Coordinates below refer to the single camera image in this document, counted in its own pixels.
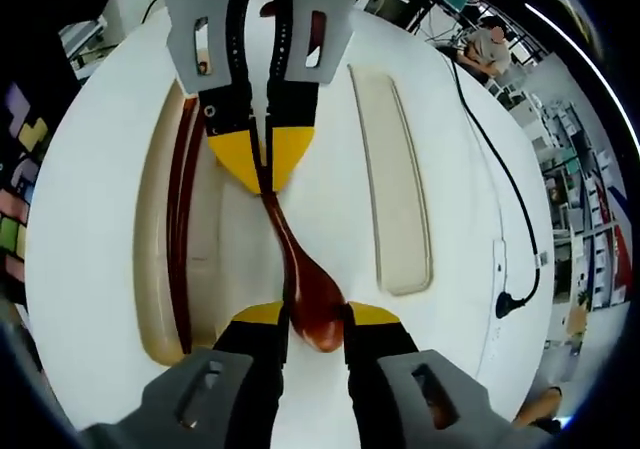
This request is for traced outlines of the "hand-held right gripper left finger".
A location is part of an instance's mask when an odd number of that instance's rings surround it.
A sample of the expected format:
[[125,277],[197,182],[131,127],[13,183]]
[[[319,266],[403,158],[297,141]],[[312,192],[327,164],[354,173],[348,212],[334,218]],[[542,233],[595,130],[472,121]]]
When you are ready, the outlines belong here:
[[236,314],[215,344],[148,383],[140,406],[82,432],[87,448],[267,448],[283,394],[289,311],[276,301]]

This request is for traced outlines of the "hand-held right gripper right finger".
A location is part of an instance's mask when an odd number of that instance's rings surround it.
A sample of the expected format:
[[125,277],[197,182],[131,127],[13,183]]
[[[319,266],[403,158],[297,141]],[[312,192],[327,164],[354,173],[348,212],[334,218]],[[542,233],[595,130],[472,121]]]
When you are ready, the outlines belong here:
[[547,448],[548,432],[496,413],[487,389],[439,352],[419,349],[400,319],[343,306],[348,392],[363,448]]

